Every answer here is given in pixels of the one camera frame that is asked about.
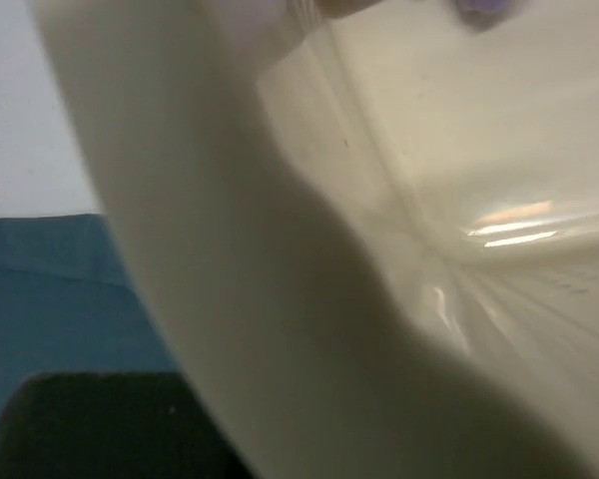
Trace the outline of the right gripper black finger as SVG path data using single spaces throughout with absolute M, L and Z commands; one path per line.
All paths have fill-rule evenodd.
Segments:
M 0 478 L 248 478 L 177 372 L 30 377 L 0 415 Z

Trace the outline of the blue-grey t-shirt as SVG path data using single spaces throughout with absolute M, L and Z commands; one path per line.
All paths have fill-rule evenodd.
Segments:
M 0 413 L 47 371 L 172 370 L 103 219 L 0 219 Z

